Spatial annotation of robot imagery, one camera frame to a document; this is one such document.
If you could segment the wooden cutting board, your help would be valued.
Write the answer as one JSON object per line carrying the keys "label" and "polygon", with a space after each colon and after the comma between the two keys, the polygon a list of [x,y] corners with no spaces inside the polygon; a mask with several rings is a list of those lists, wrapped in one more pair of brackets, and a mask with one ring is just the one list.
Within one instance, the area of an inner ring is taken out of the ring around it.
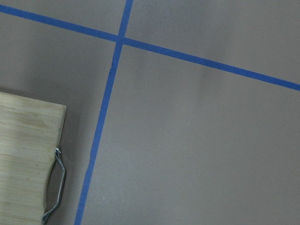
{"label": "wooden cutting board", "polygon": [[1,224],[42,225],[66,110],[60,104],[0,94]]}

